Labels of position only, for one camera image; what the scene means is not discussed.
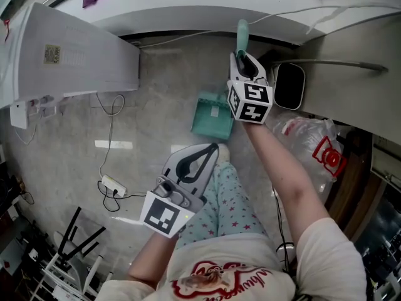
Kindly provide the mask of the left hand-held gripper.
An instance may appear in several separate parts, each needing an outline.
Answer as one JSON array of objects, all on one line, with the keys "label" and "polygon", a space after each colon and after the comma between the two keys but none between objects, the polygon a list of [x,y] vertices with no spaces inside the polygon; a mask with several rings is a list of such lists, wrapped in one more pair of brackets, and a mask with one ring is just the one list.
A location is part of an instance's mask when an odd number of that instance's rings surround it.
[{"label": "left hand-held gripper", "polygon": [[148,191],[140,222],[171,238],[206,203],[204,191],[219,155],[216,143],[191,145],[171,154],[156,187]]}]

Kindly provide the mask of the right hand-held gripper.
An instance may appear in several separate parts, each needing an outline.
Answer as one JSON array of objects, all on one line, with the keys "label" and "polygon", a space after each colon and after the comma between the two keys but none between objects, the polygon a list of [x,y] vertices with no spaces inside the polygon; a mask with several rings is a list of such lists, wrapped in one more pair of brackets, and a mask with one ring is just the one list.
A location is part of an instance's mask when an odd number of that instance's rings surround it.
[{"label": "right hand-held gripper", "polygon": [[246,53],[230,54],[227,102],[235,120],[263,124],[273,107],[273,88],[260,62]]}]

